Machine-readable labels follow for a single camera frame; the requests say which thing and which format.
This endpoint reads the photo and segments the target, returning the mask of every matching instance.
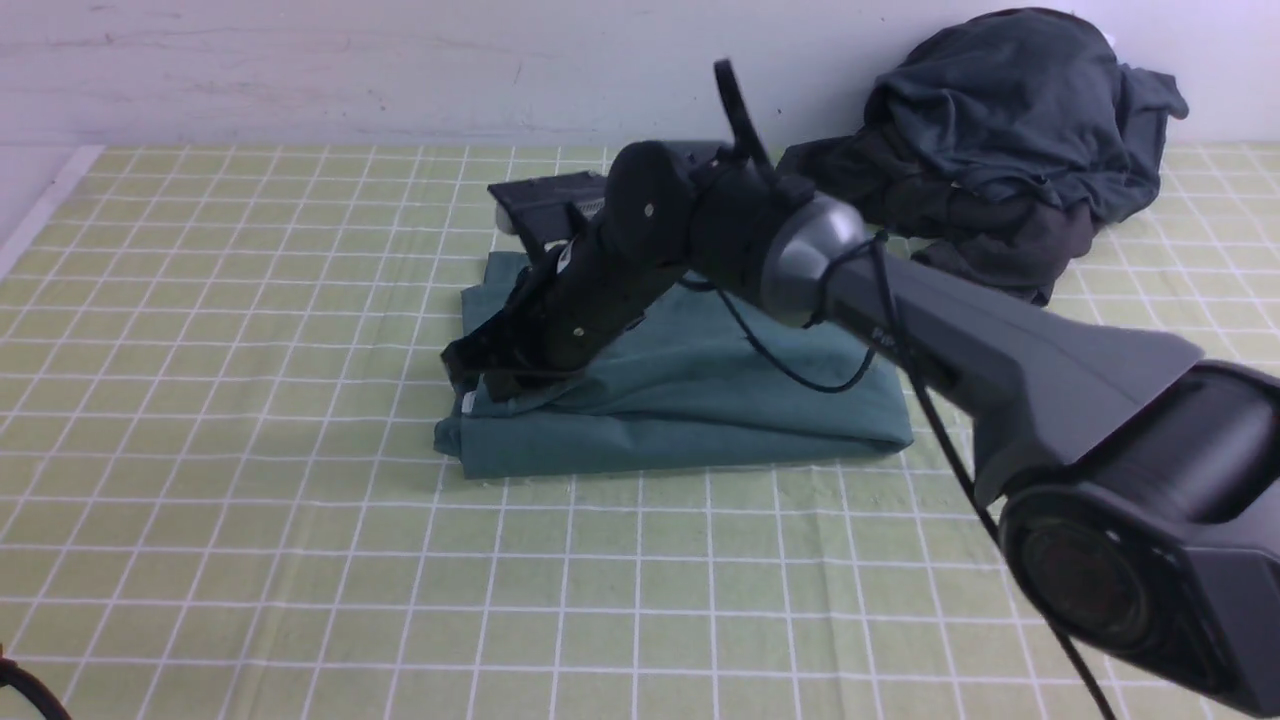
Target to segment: black cable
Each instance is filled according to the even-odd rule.
[[[974,495],[973,480],[969,478],[968,470],[965,470],[964,462],[960,460],[960,454],[956,451],[955,445],[951,442],[951,437],[947,434],[946,427],[942,424],[942,419],[938,415],[937,407],[933,405],[933,398],[929,396],[929,388],[924,386],[924,380],[920,378],[920,372],[915,366],[915,360],[911,355],[910,336],[906,332],[906,325],[902,323],[902,318],[897,314],[897,302],[893,300],[893,293],[890,291],[888,282],[888,269],[884,265],[884,249],[883,243],[888,240],[888,233],[881,231],[876,233],[876,237],[870,240],[873,243],[870,247],[872,261],[876,264],[876,284],[879,286],[881,305],[884,311],[884,322],[888,325],[890,333],[893,336],[893,346],[899,348],[899,361],[902,369],[906,372],[908,380],[911,384],[911,389],[915,392],[915,397],[920,404],[920,409],[924,410],[924,416],[929,421],[929,428],[933,430],[934,437],[938,438],[938,445],[942,446],[942,454],[946,455],[947,462],[951,465],[951,471],[955,473],[956,480],[960,482],[960,487],[964,489],[965,498],[973,507],[973,511],[978,515],[982,521],[982,527],[987,530],[991,541],[1000,546],[1000,539],[996,529],[996,523],[992,520],[991,514],[978,505]],[[1066,633],[1055,628],[1050,623],[1050,630],[1052,630],[1053,637],[1057,643],[1062,646],[1062,651],[1066,653],[1068,660],[1071,661],[1071,666],[1080,675],[1080,680],[1084,682],[1084,687],[1089,691],[1089,696],[1093,697],[1094,705],[1098,706],[1098,712],[1102,714],[1103,720],[1116,720],[1115,711],[1111,710],[1111,703],[1107,697],[1102,693],[1102,688],[1098,685],[1097,678],[1093,676],[1093,670],[1080,656],[1080,652],[1075,648],[1075,643]]]
[[[4,657],[4,648],[0,648],[0,688],[5,687],[18,691],[45,720],[72,720],[67,708],[58,701],[58,696],[38,678]]]
[[[791,378],[792,380],[803,384],[804,387],[812,391],[823,392],[827,395],[837,395],[845,392],[846,389],[850,389],[851,387],[861,382],[864,377],[867,377],[867,370],[870,369],[872,361],[876,360],[876,351],[868,348],[867,354],[863,355],[863,364],[858,366],[858,370],[854,373],[854,377],[840,383],[838,386],[818,384],[808,378],[801,377],[791,368],[787,368],[786,363],[778,360],[776,355],[769,352],[769,348],[764,347],[764,343],[760,342],[760,338],[755,337],[755,333],[751,331],[750,325],[746,324],[746,319],[742,318],[742,314],[737,311],[737,307],[733,307],[733,302],[728,299],[728,295],[724,295],[723,290],[716,290],[716,295],[719,296],[721,302],[724,304],[724,307],[728,309],[730,315],[732,315],[733,320],[737,322],[737,327],[742,328],[742,333],[746,336],[746,342],[751,343],[751,347],[758,354],[760,354],[762,357],[768,360],[771,365],[777,368],[783,375]]]

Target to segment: green folded cloth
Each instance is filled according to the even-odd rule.
[[[489,255],[483,283],[462,291],[463,332],[502,307],[526,264],[520,252]],[[846,382],[867,352],[840,328],[787,328],[737,306],[764,346],[812,382]],[[475,479],[822,462],[911,443],[890,364],[877,359],[840,395],[808,389],[751,348],[716,293],[678,286],[579,378],[506,402],[483,384],[456,389],[435,450]]]

